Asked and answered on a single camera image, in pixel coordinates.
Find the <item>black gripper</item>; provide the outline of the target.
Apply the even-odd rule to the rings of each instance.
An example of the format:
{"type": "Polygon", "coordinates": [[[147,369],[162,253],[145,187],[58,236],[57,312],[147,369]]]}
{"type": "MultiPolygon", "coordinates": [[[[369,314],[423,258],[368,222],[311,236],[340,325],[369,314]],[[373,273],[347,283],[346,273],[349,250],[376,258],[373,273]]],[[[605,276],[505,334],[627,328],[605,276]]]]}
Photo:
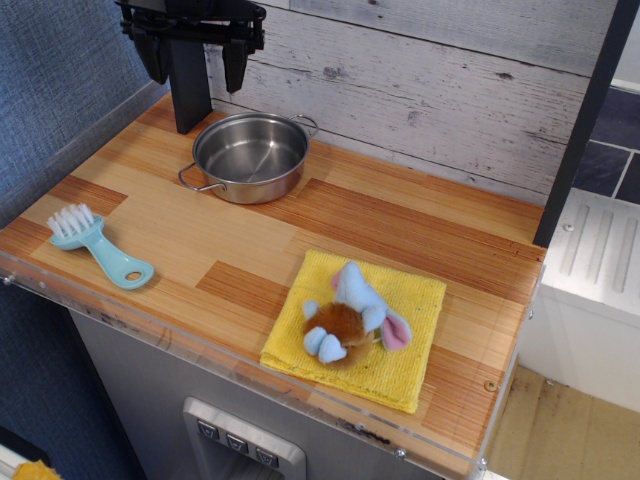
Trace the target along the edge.
{"type": "Polygon", "coordinates": [[[251,1],[118,1],[123,33],[133,39],[149,75],[158,84],[169,76],[164,40],[224,45],[226,91],[242,88],[248,49],[264,48],[264,7],[251,1]]]}

